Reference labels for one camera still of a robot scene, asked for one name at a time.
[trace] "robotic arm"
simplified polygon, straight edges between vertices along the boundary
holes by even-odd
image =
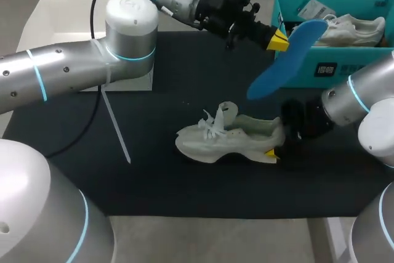
[[[394,168],[393,81],[394,52],[307,102],[304,118],[291,125],[301,138],[314,138],[335,125],[346,126],[362,120],[358,130],[360,144],[368,153]],[[285,117],[300,112],[300,107],[292,102],[283,107]]]
[[[285,51],[287,39],[255,22],[250,0],[157,0],[176,20],[206,29],[232,49],[249,38],[262,49]],[[55,95],[141,77],[155,59],[158,10],[149,0],[109,0],[106,37],[44,46],[0,57],[0,114]]]

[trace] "shoe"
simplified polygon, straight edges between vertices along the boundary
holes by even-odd
[[[365,21],[358,20],[350,14],[343,15],[339,18],[335,15],[327,15],[323,20],[327,21],[328,29],[320,37],[319,41],[315,43],[315,46],[374,47],[383,38],[386,23],[383,17],[379,17],[373,21]]]
[[[202,163],[215,163],[229,153],[239,153],[260,163],[277,162],[272,150],[285,140],[280,118],[270,121],[238,115],[233,102],[221,103],[215,119],[205,113],[207,120],[201,119],[177,133],[175,145],[182,154]]]

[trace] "gray floor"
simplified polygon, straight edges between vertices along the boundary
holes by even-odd
[[[259,18],[268,22],[273,0]],[[38,0],[0,0],[0,55],[14,52]],[[185,27],[162,18],[161,30]],[[306,220],[241,221],[113,217],[118,262],[313,262]]]

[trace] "shoelace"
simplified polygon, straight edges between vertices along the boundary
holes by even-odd
[[[328,14],[323,18],[323,20],[327,22],[328,26],[337,25],[338,22],[334,21],[335,19],[337,19],[337,16],[332,14]]]
[[[216,112],[215,119],[206,111],[208,119],[200,119],[198,121],[198,127],[204,128],[204,140],[216,138],[216,136],[225,137],[226,133],[224,130],[224,115],[223,110],[219,106],[219,109]]]

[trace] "blue insole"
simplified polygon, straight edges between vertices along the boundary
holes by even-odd
[[[265,70],[247,90],[249,100],[257,100],[272,94],[295,77],[310,48],[327,30],[324,20],[303,22],[289,37],[289,48],[281,52],[273,64]]]

